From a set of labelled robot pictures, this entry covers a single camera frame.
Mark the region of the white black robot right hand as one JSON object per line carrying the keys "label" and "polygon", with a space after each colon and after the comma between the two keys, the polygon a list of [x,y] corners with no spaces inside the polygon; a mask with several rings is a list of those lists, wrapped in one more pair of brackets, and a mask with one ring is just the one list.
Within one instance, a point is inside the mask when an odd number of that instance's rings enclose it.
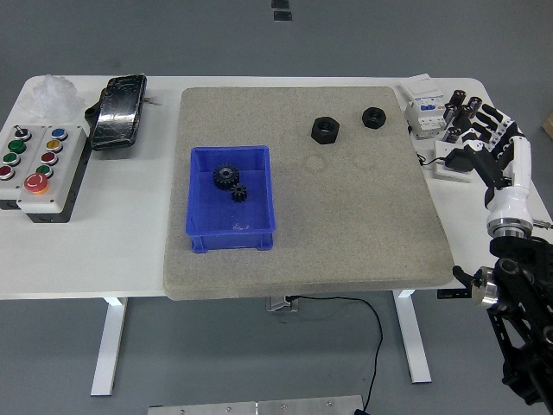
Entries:
{"label": "white black robot right hand", "polygon": [[531,145],[525,134],[513,118],[488,104],[473,118],[462,117],[460,129],[463,151],[486,184],[488,234],[530,237]]}

